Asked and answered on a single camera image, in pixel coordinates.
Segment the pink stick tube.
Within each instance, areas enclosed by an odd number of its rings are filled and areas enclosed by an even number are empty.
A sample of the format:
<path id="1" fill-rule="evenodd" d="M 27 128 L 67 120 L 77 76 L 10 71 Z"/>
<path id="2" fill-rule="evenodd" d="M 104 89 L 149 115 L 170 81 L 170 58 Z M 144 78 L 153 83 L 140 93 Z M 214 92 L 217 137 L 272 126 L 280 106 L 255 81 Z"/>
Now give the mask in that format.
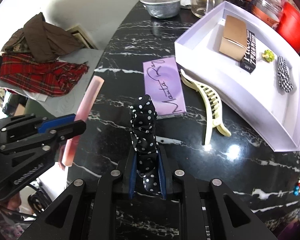
<path id="1" fill-rule="evenodd" d="M 104 79 L 102 79 L 99 76 L 93 76 L 91 82 L 89 83 L 89 86 L 87 87 L 85 95 L 83 96 L 83 99 L 77 110 L 76 117 L 74 119 L 74 121 L 82 125 L 82 127 L 86 127 L 85 122 L 88 119 L 88 115 L 101 90 L 103 83 L 104 83 Z M 72 166 L 76 154 L 78 142 L 82 134 L 83 132 L 76 132 L 75 136 L 67 140 L 63 152 L 63 157 L 62 157 L 62 164 L 64 166 L 66 167 Z"/>

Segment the black polka dot scrunchie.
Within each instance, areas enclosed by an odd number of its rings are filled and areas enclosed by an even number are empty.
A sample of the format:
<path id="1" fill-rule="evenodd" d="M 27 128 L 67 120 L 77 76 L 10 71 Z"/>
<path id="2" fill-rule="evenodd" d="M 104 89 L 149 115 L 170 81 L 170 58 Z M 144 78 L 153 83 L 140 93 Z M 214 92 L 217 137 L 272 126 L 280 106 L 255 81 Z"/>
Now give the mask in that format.
<path id="1" fill-rule="evenodd" d="M 159 179 L 159 144 L 155 136 L 157 112 L 147 94 L 138 97 L 130 106 L 130 137 L 136 152 L 136 174 L 143 189 L 154 196 L 161 194 Z"/>

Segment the cream hair claw clip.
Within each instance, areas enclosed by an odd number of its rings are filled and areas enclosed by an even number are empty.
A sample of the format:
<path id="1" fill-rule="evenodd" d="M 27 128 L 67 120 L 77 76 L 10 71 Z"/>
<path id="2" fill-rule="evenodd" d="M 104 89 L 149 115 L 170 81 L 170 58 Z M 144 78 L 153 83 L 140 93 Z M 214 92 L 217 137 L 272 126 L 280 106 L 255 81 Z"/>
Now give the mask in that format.
<path id="1" fill-rule="evenodd" d="M 183 69 L 180 70 L 182 82 L 187 86 L 197 91 L 205 105 L 206 110 L 206 132 L 204 146 L 209 146 L 212 130 L 217 128 L 219 133 L 225 137 L 230 137 L 231 132 L 226 128 L 223 123 L 223 107 L 222 101 L 218 93 L 210 86 L 196 81 L 188 76 Z"/>

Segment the purple palette box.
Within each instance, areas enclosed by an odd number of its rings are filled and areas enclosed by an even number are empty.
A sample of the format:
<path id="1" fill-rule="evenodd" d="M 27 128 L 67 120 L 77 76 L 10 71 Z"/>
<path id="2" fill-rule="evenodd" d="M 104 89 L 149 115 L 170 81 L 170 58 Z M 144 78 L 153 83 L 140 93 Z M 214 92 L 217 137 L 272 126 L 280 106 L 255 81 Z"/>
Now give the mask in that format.
<path id="1" fill-rule="evenodd" d="M 151 97 L 159 119 L 183 116 L 185 99 L 174 57 L 143 63 L 145 93 Z"/>

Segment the black lip gloss box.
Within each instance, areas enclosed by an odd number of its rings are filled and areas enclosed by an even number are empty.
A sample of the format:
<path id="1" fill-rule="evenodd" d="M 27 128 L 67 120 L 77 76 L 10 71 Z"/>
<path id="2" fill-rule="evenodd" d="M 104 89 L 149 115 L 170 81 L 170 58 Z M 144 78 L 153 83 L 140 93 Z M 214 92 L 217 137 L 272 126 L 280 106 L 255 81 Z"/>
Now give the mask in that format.
<path id="1" fill-rule="evenodd" d="M 247 49 L 243 56 L 243 59 L 240 61 L 240 67 L 252 73 L 256 68 L 256 41 L 255 34 L 247 30 Z"/>

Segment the gold rectangular box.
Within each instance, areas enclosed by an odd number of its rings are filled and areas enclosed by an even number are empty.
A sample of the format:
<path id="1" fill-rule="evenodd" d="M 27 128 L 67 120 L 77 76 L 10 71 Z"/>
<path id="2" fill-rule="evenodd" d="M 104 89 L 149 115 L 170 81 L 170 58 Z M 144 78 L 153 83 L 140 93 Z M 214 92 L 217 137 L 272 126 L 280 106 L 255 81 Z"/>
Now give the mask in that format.
<path id="1" fill-rule="evenodd" d="M 246 23 L 234 16 L 227 15 L 219 52 L 236 61 L 241 61 L 247 47 Z"/>

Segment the black white gingham scrunchie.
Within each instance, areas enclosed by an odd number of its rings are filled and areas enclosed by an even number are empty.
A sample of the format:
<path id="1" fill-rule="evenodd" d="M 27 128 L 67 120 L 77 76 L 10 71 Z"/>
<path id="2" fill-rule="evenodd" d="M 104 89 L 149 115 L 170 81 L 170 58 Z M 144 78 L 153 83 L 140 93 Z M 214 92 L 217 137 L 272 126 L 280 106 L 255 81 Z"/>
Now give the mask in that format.
<path id="1" fill-rule="evenodd" d="M 286 93 L 290 93 L 294 86 L 291 82 L 287 62 L 282 56 L 277 57 L 277 80 L 279 87 Z"/>

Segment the red plaid cloth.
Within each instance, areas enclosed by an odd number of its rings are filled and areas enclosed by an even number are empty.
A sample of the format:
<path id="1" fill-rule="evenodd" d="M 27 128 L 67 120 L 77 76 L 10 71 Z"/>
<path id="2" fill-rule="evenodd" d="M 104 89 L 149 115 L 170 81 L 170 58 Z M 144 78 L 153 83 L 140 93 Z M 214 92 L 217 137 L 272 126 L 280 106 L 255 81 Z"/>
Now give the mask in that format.
<path id="1" fill-rule="evenodd" d="M 57 61 L 38 63 L 29 53 L 3 54 L 0 80 L 31 93 L 61 94 L 69 67 Z"/>

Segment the brown cloth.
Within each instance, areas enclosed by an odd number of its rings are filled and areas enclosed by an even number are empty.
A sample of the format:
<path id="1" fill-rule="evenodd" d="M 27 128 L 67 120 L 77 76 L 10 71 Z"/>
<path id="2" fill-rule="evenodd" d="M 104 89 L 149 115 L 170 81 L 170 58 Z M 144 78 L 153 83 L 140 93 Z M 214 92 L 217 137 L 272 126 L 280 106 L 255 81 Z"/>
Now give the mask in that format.
<path id="1" fill-rule="evenodd" d="M 83 47 L 84 44 L 69 32 L 47 23 L 40 12 L 15 32 L 1 51 L 6 54 L 30 53 L 36 62 L 45 63 Z"/>

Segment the white open gift box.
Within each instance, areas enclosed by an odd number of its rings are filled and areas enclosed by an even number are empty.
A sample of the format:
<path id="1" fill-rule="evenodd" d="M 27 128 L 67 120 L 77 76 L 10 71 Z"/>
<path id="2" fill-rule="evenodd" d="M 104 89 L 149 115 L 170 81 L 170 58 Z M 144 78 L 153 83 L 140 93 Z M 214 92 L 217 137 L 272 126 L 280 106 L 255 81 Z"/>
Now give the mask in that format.
<path id="1" fill-rule="evenodd" d="M 176 62 L 213 87 L 272 150 L 300 151 L 300 56 L 274 29 L 223 2 L 174 47 Z"/>

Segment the small steel bowl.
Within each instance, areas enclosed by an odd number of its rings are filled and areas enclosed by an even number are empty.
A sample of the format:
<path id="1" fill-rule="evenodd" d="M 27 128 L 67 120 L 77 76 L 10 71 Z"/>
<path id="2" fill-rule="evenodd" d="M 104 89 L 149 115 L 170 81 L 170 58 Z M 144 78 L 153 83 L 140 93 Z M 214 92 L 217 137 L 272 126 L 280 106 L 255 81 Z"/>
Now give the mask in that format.
<path id="1" fill-rule="evenodd" d="M 153 18 L 166 19 L 179 14 L 181 0 L 140 0 Z"/>

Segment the red canister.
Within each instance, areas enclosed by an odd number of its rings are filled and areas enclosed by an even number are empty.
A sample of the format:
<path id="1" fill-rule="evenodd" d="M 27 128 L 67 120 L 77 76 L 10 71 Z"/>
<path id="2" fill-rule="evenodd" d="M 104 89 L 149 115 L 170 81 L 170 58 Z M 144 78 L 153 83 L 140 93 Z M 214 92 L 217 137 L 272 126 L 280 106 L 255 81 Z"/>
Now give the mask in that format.
<path id="1" fill-rule="evenodd" d="M 300 12 L 288 2 L 283 5 L 276 31 L 300 53 Z"/>

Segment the short clear jar orange label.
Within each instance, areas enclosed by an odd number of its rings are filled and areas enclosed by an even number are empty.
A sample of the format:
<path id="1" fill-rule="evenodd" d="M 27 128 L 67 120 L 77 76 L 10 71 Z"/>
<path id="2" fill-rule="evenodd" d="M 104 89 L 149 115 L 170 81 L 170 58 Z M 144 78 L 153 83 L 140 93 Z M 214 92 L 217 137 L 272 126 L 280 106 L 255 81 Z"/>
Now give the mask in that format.
<path id="1" fill-rule="evenodd" d="M 251 13 L 274 30 L 279 25 L 282 10 L 281 0 L 253 0 L 251 6 Z"/>

